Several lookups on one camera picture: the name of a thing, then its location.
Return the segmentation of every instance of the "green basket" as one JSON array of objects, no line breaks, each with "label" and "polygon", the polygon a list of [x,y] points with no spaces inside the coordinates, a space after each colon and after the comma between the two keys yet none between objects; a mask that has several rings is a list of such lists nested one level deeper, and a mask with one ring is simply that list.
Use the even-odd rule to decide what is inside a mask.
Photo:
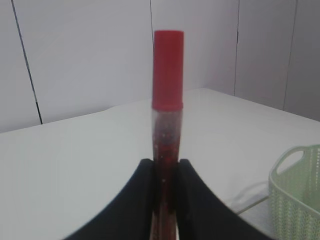
[{"label": "green basket", "polygon": [[[279,172],[292,154],[302,158]],[[269,175],[269,204],[279,240],[320,240],[320,145],[285,152]]]}]

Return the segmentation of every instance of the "red glitter liquid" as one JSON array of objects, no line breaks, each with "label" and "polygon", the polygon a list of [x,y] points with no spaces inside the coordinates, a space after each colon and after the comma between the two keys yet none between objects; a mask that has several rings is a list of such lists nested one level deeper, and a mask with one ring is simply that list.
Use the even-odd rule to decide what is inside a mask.
[{"label": "red glitter liquid", "polygon": [[157,194],[150,240],[176,239],[176,211],[173,175],[178,163],[182,111],[153,111],[153,157],[157,174]]}]

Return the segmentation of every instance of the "red marker cap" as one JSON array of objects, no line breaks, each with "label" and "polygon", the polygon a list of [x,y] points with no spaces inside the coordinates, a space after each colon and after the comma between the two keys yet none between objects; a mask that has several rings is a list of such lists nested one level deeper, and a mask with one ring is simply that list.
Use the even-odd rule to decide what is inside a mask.
[{"label": "red marker cap", "polygon": [[183,108],[184,32],[154,32],[152,108],[174,112]]}]

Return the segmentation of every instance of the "white tabletop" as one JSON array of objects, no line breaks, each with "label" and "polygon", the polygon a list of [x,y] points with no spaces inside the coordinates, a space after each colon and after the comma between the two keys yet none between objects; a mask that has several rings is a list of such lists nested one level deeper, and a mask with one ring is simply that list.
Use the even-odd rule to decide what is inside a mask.
[{"label": "white tabletop", "polygon": [[[184,95],[180,158],[234,211],[267,195],[268,173],[295,145],[320,143],[320,122],[196,89]],[[0,134],[0,239],[59,240],[152,157],[149,100]]]},{"label": "white tabletop", "polygon": [[269,199],[241,213],[240,217],[268,237],[277,239],[269,209]]}]

